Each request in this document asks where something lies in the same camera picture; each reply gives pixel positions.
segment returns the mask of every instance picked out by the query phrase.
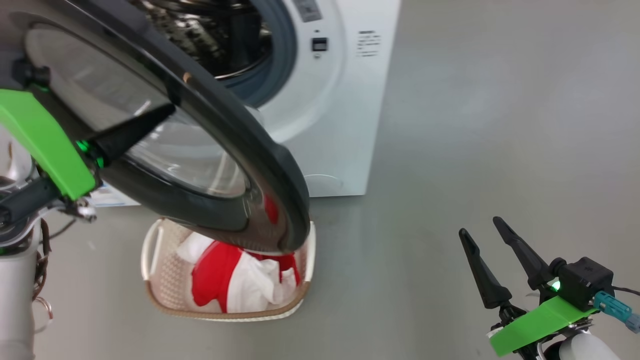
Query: white cloth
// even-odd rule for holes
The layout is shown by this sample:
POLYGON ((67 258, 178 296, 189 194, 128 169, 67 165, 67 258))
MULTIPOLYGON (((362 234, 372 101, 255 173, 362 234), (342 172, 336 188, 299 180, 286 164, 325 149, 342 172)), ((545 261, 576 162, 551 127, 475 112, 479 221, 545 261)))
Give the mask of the white cloth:
MULTIPOLYGON (((214 240, 193 233, 180 244, 176 253, 195 265, 212 243, 214 240)), ((265 311, 269 305, 284 305, 290 301, 297 287, 293 268, 283 271, 280 281, 280 263, 272 259, 258 260, 245 251, 242 251, 230 276, 228 313, 251 313, 265 311)))
POLYGON ((191 233, 175 251, 184 261, 194 264, 198 262, 200 256, 207 250, 207 247, 213 243, 212 238, 196 232, 191 233))
POLYGON ((294 291, 296 276, 292 268, 282 272, 280 282, 280 264, 277 261, 261 261, 244 252, 229 281, 227 312, 265 311, 269 304, 286 304, 294 291))

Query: blue connector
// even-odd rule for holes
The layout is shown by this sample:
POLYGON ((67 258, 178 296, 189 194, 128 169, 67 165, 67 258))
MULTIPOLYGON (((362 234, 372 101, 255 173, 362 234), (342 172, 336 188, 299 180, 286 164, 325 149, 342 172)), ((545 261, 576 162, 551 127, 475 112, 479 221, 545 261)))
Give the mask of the blue connector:
POLYGON ((640 332, 640 315, 634 314, 631 307, 606 292, 600 291, 596 294, 593 298, 593 307, 625 323, 634 333, 640 332))

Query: washing machine door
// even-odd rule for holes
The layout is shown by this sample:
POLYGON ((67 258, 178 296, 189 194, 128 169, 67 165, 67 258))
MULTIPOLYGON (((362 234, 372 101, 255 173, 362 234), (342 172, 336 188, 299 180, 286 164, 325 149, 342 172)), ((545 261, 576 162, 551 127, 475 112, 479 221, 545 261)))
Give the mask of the washing machine door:
POLYGON ((303 244, 308 191, 291 153, 141 12, 112 0, 16 3, 7 1, 3 16, 19 34, 25 59, 51 71, 47 88, 30 90, 73 140, 162 104, 177 105, 100 173, 107 182, 220 241, 263 252, 303 244))

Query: green led light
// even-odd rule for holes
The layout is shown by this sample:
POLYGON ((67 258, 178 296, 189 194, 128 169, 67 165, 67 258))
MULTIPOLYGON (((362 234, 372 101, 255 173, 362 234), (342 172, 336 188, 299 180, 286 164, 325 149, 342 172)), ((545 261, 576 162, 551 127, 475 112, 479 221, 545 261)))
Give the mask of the green led light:
POLYGON ((86 141, 76 141, 76 144, 82 150, 82 152, 87 152, 89 150, 89 143, 86 141))

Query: washing machine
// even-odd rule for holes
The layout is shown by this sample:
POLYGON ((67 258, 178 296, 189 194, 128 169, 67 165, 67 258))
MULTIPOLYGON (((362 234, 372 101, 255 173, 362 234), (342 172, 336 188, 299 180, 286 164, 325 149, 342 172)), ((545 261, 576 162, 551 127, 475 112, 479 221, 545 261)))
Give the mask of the washing machine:
POLYGON ((365 193, 398 7, 0 0, 0 89, 74 141, 172 104, 100 178, 212 238, 297 249, 310 195, 365 193))
MULTIPOLYGON (((366 192, 399 0, 88 3, 131 29, 157 32, 233 92, 292 152, 310 196, 366 192)), ((11 4, 11 11, 17 24, 28 22, 30 11, 46 17, 28 1, 11 4)), ((111 124, 94 120, 93 127, 111 124)), ((182 136, 197 143, 198 135, 182 136)), ((212 151, 188 144, 170 149, 172 156, 212 151)), ((95 197, 98 205, 136 204, 109 187, 95 197)))

